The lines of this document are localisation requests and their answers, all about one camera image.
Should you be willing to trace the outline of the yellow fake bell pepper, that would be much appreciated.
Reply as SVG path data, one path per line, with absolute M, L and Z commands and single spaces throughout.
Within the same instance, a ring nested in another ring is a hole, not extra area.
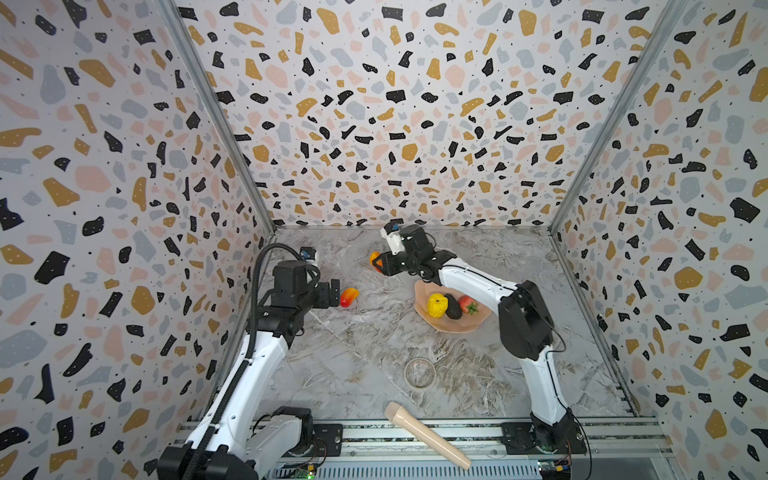
M 449 307 L 448 298 L 441 293 L 433 293 L 427 300 L 427 313 L 431 318 L 443 317 Z

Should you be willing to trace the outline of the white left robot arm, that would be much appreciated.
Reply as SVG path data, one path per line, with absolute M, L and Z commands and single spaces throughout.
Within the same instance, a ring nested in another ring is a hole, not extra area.
M 274 283 L 265 293 L 252 287 L 248 324 L 232 368 L 185 442 L 162 453 L 157 463 L 161 479 L 263 479 L 287 454 L 302 455 L 315 447 L 309 409 L 280 407 L 262 427 L 255 415 L 272 376 L 302 333 L 306 314 L 339 306 L 340 282 L 323 280 L 314 248 L 281 243 L 259 253 L 256 273 L 273 250 L 290 257 L 274 266 Z

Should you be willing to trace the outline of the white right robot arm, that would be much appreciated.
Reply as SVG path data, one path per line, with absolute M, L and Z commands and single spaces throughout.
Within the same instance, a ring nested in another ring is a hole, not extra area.
M 532 448 L 559 453 L 580 423 L 565 400 L 553 354 L 558 335 L 538 286 L 514 283 L 479 270 L 448 250 L 440 250 L 419 225 L 388 222 L 380 233 L 388 250 L 372 265 L 386 276 L 406 272 L 427 283 L 457 290 L 491 309 L 498 318 L 502 346 L 521 364 L 531 401 Z

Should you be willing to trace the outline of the red yellow fake mango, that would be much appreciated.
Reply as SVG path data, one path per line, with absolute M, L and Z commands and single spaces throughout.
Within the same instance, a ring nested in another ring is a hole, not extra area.
M 370 263 L 378 272 L 384 271 L 384 258 L 380 252 L 375 251 L 370 255 Z

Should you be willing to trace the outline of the red orange fake mango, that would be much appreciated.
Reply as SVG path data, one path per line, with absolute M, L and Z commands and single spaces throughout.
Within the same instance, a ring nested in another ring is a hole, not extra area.
M 349 308 L 359 295 L 360 293 L 356 288 L 350 287 L 345 289 L 340 296 L 340 305 L 343 308 Z

